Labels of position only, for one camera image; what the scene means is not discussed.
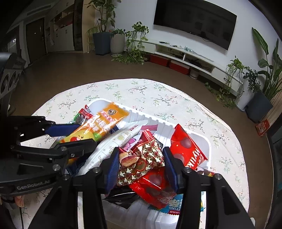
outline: floral tablecloth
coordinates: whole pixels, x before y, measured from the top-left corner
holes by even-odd
[[[206,136],[212,145],[211,170],[221,173],[242,202],[249,208],[249,188],[244,156],[231,128],[219,117],[187,94],[163,83],[146,79],[109,80],[90,83],[57,94],[34,115],[45,116],[56,123],[69,123],[91,100],[105,98],[157,116]],[[49,148],[54,138],[45,135],[22,145]],[[22,208],[27,229],[50,190],[25,196]],[[19,210],[11,211],[17,228],[21,228]]]

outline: black tv screen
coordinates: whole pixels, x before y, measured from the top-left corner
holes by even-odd
[[[179,29],[228,50],[237,16],[204,0],[158,0],[154,25]]]

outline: screw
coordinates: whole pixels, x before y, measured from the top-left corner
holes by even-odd
[[[69,174],[64,174],[63,175],[63,180],[68,180],[70,178]]]
[[[192,172],[192,169],[189,168],[189,167],[185,167],[183,170],[184,170],[185,173],[190,173],[190,172]]]
[[[101,171],[101,168],[100,167],[95,167],[95,168],[92,169],[92,171],[94,173],[99,173]]]
[[[222,179],[222,175],[219,174],[219,173],[216,173],[216,174],[214,175],[214,177],[215,177],[217,180],[221,180],[221,179]]]
[[[60,165],[58,165],[58,164],[53,165],[53,170],[54,171],[58,171],[60,169],[61,169]]]
[[[66,151],[66,150],[67,150],[67,148],[65,146],[61,147],[61,151]]]

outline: blue gripper pad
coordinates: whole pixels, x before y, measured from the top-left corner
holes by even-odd
[[[164,162],[166,165],[166,175],[172,189],[177,193],[179,187],[177,185],[177,174],[174,170],[172,161],[168,154],[171,154],[169,147],[164,147],[162,150],[162,154],[164,156]]]
[[[54,124],[46,129],[45,133],[50,137],[69,136],[79,127],[79,124]]]
[[[120,168],[118,147],[114,148],[110,158],[102,161],[100,167],[103,170],[104,176],[106,176],[105,194],[108,194],[114,188],[118,179],[118,171]]]

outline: potted plant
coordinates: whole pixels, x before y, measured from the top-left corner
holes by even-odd
[[[250,67],[245,67],[244,69],[246,69],[247,72],[244,73],[243,76],[243,79],[245,80],[243,83],[243,93],[236,104],[241,111],[244,111],[248,102],[254,97],[255,93],[261,89],[260,83],[257,80],[257,71],[250,69]]]
[[[91,6],[100,13],[100,18],[97,21],[99,32],[93,33],[95,53],[96,55],[105,55],[110,53],[111,50],[111,33],[107,31],[107,26],[108,22],[110,22],[114,27],[114,18],[116,17],[114,9],[116,7],[113,4],[113,0],[92,0],[87,7]]]
[[[126,55],[116,56],[113,61],[123,62],[123,63],[142,63],[143,50],[145,47],[142,41],[147,41],[146,34],[149,32],[148,26],[142,25],[139,21],[132,26],[133,30],[125,32],[126,40]]]
[[[233,77],[236,76],[241,81],[242,73],[243,73],[245,66],[241,63],[241,61],[236,56],[235,56],[235,59],[231,61],[232,62],[228,64],[226,67],[226,76],[227,76],[226,81],[227,82],[224,84],[223,88],[220,88],[220,90],[216,94],[216,100],[219,102],[222,102],[224,106],[233,109],[238,99],[242,95],[242,90],[240,88],[238,92],[238,96],[235,100],[230,98],[230,89],[232,86],[232,79]]]
[[[124,51],[125,29],[116,29],[111,36],[111,55],[119,56]]]
[[[280,59],[277,51],[279,40],[276,41],[276,46],[272,53],[272,65],[268,63],[267,55],[268,45],[260,35],[260,33],[252,28],[253,36],[258,40],[261,48],[263,49],[266,59],[262,58],[258,62],[260,68],[267,68],[267,70],[262,70],[257,72],[258,74],[265,75],[265,84],[262,91],[258,91],[254,98],[248,103],[246,113],[253,122],[259,122],[273,107],[271,100],[273,97],[281,91],[280,85],[282,83],[282,78],[279,75],[282,71],[282,60]]]

